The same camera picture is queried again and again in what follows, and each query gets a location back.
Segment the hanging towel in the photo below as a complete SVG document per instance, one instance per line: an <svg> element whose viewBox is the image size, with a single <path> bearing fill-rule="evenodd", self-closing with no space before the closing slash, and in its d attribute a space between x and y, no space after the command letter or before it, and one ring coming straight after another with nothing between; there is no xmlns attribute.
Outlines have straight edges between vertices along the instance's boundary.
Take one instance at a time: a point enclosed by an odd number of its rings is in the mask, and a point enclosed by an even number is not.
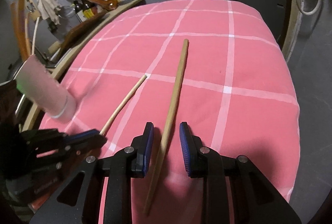
<svg viewBox="0 0 332 224"><path fill-rule="evenodd" d="M57 12L62 5L58 0L37 0L37 8L44 20L50 18L56 25L60 24Z"/></svg>

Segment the concrete floor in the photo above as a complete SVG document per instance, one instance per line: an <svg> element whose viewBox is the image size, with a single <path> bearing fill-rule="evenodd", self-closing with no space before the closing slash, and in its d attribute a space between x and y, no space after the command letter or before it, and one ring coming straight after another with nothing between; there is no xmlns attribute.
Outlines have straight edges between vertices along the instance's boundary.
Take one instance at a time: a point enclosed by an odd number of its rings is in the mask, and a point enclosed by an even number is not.
<svg viewBox="0 0 332 224"><path fill-rule="evenodd" d="M316 0L308 0L315 5ZM288 62L300 105L301 158L290 205L306 224L332 188L332 1L303 17Z"/></svg>

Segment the wooden stick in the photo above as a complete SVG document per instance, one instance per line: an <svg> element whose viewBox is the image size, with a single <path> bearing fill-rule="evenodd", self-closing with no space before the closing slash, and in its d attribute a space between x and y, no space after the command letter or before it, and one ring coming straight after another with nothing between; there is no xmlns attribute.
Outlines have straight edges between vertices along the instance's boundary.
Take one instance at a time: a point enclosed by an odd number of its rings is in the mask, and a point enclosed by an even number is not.
<svg viewBox="0 0 332 224"><path fill-rule="evenodd" d="M120 105L116 108L114 113L111 115L109 120L106 122L105 126L100 131L100 135L105 136L113 123L114 119L117 117L118 113L122 110L122 108L125 106L125 104L129 101L129 99L132 97L132 95L135 93L135 91L139 88L139 86L144 82L144 80L147 78L146 75L143 75L142 78L137 82L137 84L130 90L128 95L124 98L124 100L120 103Z"/></svg>
<svg viewBox="0 0 332 224"><path fill-rule="evenodd" d="M29 30L28 30L28 18L24 20L24 32L25 32L25 45L27 47L28 56L31 56L31 44L29 40Z"/></svg>
<svg viewBox="0 0 332 224"><path fill-rule="evenodd" d="M39 23L40 17L37 18L36 24L34 25L34 36L32 37L32 49L31 49L31 55L34 55L34 48L36 43L36 35L37 35L37 28Z"/></svg>
<svg viewBox="0 0 332 224"><path fill-rule="evenodd" d="M152 174L150 188L149 188L147 198L145 201L144 213L146 215L148 215L150 212L153 194L157 187L158 178L160 175L161 167L162 167L162 164L163 164L163 161L165 158L165 154L166 154L166 150L167 150L167 146L168 146L169 136L170 136L171 128L173 125L173 120L175 118L175 111L176 111L176 108L177 108L178 102L179 102L179 95L180 95L181 85L182 85L182 81L183 81L183 74L185 71L187 54L188 54L188 45L189 45L189 41L187 39L185 39L183 42L178 71L176 73L176 78L175 78L175 83L174 83L173 93L172 93L172 98L171 98L171 104L169 106L166 123L165 123L165 127L164 127L164 132L161 137L160 147L159 147L159 151L158 151L158 155L157 155L157 159L156 159L156 164L154 166L154 170L153 170L153 174Z"/></svg>

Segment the pink cylinder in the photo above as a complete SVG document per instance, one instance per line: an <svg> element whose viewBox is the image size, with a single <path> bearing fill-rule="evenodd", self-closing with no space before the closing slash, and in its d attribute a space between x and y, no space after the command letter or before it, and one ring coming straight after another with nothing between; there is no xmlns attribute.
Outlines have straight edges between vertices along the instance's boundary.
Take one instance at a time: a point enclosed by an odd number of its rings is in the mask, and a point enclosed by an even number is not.
<svg viewBox="0 0 332 224"><path fill-rule="evenodd" d="M62 123L73 118L76 100L51 76L36 55L23 63L14 79L17 89L52 118Z"/></svg>

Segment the pink checkered cloth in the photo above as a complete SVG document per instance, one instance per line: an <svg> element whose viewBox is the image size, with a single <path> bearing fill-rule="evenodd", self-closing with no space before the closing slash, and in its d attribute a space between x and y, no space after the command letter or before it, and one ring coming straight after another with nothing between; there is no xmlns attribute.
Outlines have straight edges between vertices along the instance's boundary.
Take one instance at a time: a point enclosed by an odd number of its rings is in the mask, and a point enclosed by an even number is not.
<svg viewBox="0 0 332 224"><path fill-rule="evenodd" d="M62 81L79 102L72 121L45 115L41 128L100 130L146 73L107 133L101 157L129 146L147 121L160 135L185 38L190 44L175 133L148 218L142 210L151 167L145 179L132 181L133 222L200 223L202 180L185 171L182 121L220 154L248 156L289 200L299 162L299 106L270 30L258 11L239 2L173 0L126 11L87 43Z"/></svg>

